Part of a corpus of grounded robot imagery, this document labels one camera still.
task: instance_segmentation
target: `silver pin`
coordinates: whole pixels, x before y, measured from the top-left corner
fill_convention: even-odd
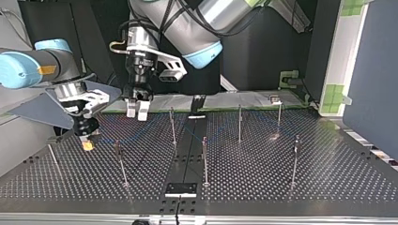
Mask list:
[[[202,159],[205,162],[205,183],[204,183],[204,186],[208,187],[210,184],[208,182],[208,177],[207,177],[207,137],[203,137],[202,145],[203,145]]]
[[[50,144],[47,144],[47,146],[48,146],[49,149],[50,149],[50,153],[51,153],[51,156],[52,156],[52,158],[53,158],[54,163],[58,166],[58,160],[56,159],[56,156],[55,156],[53,147],[52,147]]]
[[[60,175],[61,178],[62,178],[61,168],[59,168],[58,159],[56,159],[56,156],[55,156],[55,152],[54,152],[54,150],[53,150],[53,147],[51,146],[50,143],[47,144],[47,146],[48,146],[49,149],[50,149],[51,157],[53,158],[53,161],[54,161],[54,163],[55,163],[56,169],[58,170],[59,175]]]
[[[278,111],[278,128],[281,125],[281,114],[282,114],[282,103],[279,105],[279,111]]]
[[[281,115],[282,115],[282,102],[281,98],[279,96],[269,96],[269,101],[271,102],[271,105],[279,105],[278,109],[278,127],[281,125]]]
[[[125,181],[123,184],[123,187],[128,188],[130,186],[130,184],[129,184],[129,181],[127,180],[126,171],[125,171],[124,164],[123,164],[123,152],[120,149],[120,140],[117,140],[115,143],[115,153],[116,153],[116,157],[120,163],[120,168],[122,170],[123,178]]]
[[[176,129],[175,129],[175,125],[174,125],[174,109],[173,107],[170,110],[170,123],[172,124],[172,131],[173,131],[173,144],[176,147]]]
[[[293,175],[292,175],[292,189],[296,185],[296,182],[295,182],[296,169],[297,169],[297,165],[298,165],[299,154],[301,152],[301,139],[299,138],[299,135],[296,135],[295,146],[294,146],[293,150],[295,151],[295,164],[293,167]]]
[[[243,121],[242,106],[239,105],[239,137],[238,137],[239,143],[242,141],[242,121]]]

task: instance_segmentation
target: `perforated metal table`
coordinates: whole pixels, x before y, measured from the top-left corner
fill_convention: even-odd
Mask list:
[[[95,151],[82,151],[78,138],[70,137],[54,148],[59,168],[43,149],[0,179],[0,219],[41,213],[45,220],[61,213],[169,221],[203,216],[208,223],[234,217],[273,223],[273,217],[292,223],[314,217],[398,221],[398,173],[333,123],[312,110],[284,111],[279,128],[277,111],[242,115],[239,143],[237,112],[208,112],[207,119],[196,121],[177,113],[175,148],[168,113],[150,114],[147,122],[102,114],[103,138]],[[296,135],[302,152],[292,184]],[[128,188],[115,157],[116,140],[125,152]],[[170,183],[196,184],[196,198],[166,198]]]

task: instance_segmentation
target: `metal rod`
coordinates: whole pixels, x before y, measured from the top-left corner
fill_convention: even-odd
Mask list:
[[[301,139],[300,139],[299,135],[296,135],[295,145],[294,145],[293,149],[295,151],[295,164],[294,164],[294,167],[293,167],[293,175],[292,175],[292,189],[296,185],[296,182],[295,182],[296,170],[297,170],[299,154],[301,152]]]
[[[52,158],[53,158],[54,163],[55,163],[56,165],[58,165],[58,160],[56,159],[56,156],[55,156],[53,147],[52,147],[50,144],[47,144],[47,146],[48,146],[49,149],[50,149],[50,153],[51,153],[51,156],[52,156]]]
[[[278,111],[278,127],[281,125],[282,103],[279,105]]]
[[[129,181],[127,180],[126,170],[125,170],[125,167],[123,164],[123,152],[122,152],[122,149],[120,148],[120,140],[117,140],[115,142],[115,153],[116,153],[116,158],[118,159],[118,161],[120,163],[120,168],[123,173],[123,179],[124,179],[123,187],[128,188],[130,186],[130,184],[129,184]]]
[[[295,154],[295,165],[294,165],[294,167],[293,167],[293,175],[292,175],[292,189],[293,189],[293,188],[295,187],[295,185],[296,185],[295,179],[296,179],[296,169],[297,169],[297,165],[298,165],[298,155]]]
[[[124,165],[123,165],[123,160],[121,160],[120,159],[120,167],[122,168],[122,173],[123,173],[123,177],[124,177],[124,180],[125,180],[125,183],[124,183],[124,188],[127,188],[127,187],[129,187],[130,186],[130,184],[129,184],[129,181],[127,181],[127,176],[126,176],[126,171],[125,171],[125,168],[124,168]]]
[[[210,184],[208,182],[208,177],[207,177],[207,137],[203,137],[203,141],[202,141],[202,145],[203,145],[203,152],[202,152],[202,158],[205,162],[205,187],[208,187]]]
[[[59,175],[60,175],[61,178],[62,178],[61,168],[59,167],[58,159],[56,159],[56,156],[55,156],[55,152],[54,152],[54,150],[53,150],[53,147],[51,146],[50,143],[47,144],[47,146],[48,146],[49,149],[50,149],[50,153],[51,153],[51,156],[52,156],[53,161],[54,161],[54,163],[55,163],[56,169],[58,170]]]
[[[238,137],[238,141],[239,141],[239,143],[242,141],[242,120],[243,120],[243,118],[242,118],[242,106],[241,105],[239,105],[239,137]]]
[[[173,107],[170,110],[170,123],[172,124],[173,144],[176,145],[176,129],[175,129],[175,124],[174,124],[174,109],[173,109]]]

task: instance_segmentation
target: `yellow tip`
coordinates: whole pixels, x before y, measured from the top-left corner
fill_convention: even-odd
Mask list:
[[[94,149],[94,144],[91,141],[83,141],[82,145],[85,151],[91,151]]]

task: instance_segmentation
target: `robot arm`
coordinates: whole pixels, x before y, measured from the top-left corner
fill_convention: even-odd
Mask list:
[[[35,51],[24,52],[0,49],[0,83],[20,89],[50,82],[60,105],[73,118],[73,131],[84,150],[92,150],[99,128],[93,113],[109,102],[109,96],[87,90],[65,40],[44,40],[35,47]]]
[[[159,79],[178,82],[187,73],[178,57],[159,51],[160,33],[181,52],[195,68],[204,68],[222,51],[221,36],[232,29],[244,16],[266,0],[204,0],[191,11],[184,0],[130,0],[131,20],[127,42],[113,42],[114,53],[127,55],[126,67],[129,83],[123,88],[128,104],[128,117],[135,116],[139,104],[138,120],[146,120],[153,92],[147,83],[154,76],[158,62],[167,69]],[[125,51],[114,48],[127,43]]]

